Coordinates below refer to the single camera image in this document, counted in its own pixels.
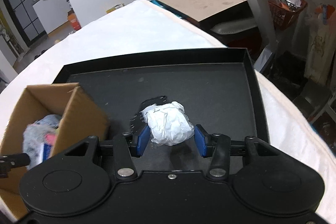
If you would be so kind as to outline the brown cardboard box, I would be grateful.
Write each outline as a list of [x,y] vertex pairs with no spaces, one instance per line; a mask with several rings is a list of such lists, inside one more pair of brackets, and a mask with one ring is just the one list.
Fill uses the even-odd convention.
[[1,137],[1,155],[21,153],[26,127],[49,114],[61,116],[52,155],[89,135],[104,139],[109,124],[105,113],[78,83],[27,86],[10,114]]

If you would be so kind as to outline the black white-stitched fabric pouch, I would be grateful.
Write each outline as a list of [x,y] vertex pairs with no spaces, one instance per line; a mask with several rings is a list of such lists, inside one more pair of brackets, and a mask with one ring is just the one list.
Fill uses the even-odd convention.
[[139,136],[147,126],[147,117],[145,114],[147,110],[150,110],[155,106],[164,105],[165,103],[167,103],[167,96],[150,98],[140,104],[138,112],[136,112],[134,117],[130,120],[130,133],[134,139]]

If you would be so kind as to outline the orange bag on floor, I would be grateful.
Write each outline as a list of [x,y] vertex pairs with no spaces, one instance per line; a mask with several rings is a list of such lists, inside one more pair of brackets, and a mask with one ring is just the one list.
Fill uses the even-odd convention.
[[75,30],[75,31],[78,31],[81,29],[81,26],[80,26],[80,23],[74,13],[73,10],[69,11],[68,12],[68,16],[67,16],[67,19],[68,21],[70,22],[72,28]]

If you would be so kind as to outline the white soft ball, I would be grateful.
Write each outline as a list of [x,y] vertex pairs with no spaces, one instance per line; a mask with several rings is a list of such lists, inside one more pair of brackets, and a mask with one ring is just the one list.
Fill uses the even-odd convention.
[[174,146],[194,136],[194,126],[189,121],[183,105],[177,101],[155,106],[145,114],[151,132],[151,142],[157,146]]

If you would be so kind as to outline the black shallow tray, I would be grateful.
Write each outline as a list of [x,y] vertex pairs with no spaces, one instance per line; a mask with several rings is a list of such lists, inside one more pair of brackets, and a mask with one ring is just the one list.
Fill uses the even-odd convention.
[[149,171],[207,171],[211,159],[199,155],[194,139],[172,147],[148,144],[141,157],[131,154],[126,137],[142,103],[155,97],[178,102],[193,125],[209,134],[243,141],[268,140],[261,92],[248,52],[209,48],[134,53],[72,61],[56,83],[79,83],[110,120],[107,162],[125,178]]

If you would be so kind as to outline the grey fluffy plush toy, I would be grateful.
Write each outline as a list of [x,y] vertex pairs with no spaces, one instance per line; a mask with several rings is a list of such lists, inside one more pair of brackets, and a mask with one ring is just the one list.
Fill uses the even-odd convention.
[[38,152],[42,143],[50,144],[53,148],[61,119],[60,115],[50,114],[33,124],[27,125],[23,133],[23,153],[30,157],[27,170],[38,165]]

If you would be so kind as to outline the blue tissue packet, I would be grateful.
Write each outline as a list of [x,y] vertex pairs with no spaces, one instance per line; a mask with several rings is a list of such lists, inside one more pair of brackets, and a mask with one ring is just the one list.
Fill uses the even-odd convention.
[[42,162],[47,160],[50,156],[51,150],[52,150],[52,145],[47,144],[47,143],[42,143],[40,145],[40,149],[38,152],[37,163],[41,164]]

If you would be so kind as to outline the yellow cardboard box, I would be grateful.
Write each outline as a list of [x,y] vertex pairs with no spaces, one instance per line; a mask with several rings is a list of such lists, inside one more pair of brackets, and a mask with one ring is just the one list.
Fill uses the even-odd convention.
[[115,11],[115,10],[117,10],[117,9],[120,9],[120,8],[122,8],[123,6],[125,6],[123,3],[120,3],[120,4],[118,4],[118,5],[115,5],[115,6],[113,6],[112,8],[106,10],[106,13],[109,14],[110,12]]

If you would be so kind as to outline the white kitchen cabinet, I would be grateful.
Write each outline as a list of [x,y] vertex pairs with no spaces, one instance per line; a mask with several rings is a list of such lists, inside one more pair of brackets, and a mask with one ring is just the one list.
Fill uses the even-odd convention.
[[68,22],[70,6],[67,0],[39,0],[33,4],[33,9],[47,34]]

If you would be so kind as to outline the red plastic basket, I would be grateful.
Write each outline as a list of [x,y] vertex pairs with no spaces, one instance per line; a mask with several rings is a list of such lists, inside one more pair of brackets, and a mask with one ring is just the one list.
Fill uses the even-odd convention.
[[305,0],[268,0],[274,27],[285,30],[296,22],[307,8]]

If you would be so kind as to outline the white table cloth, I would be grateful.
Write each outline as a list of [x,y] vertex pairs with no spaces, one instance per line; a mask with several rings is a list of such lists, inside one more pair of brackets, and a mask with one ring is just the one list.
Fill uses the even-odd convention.
[[[25,87],[50,84],[67,64],[130,53],[220,48],[221,42],[147,0],[137,0],[102,16],[47,50],[1,92],[1,131]],[[262,74],[257,74],[270,142],[315,169],[325,182],[317,213],[335,223],[335,156],[296,106]]]

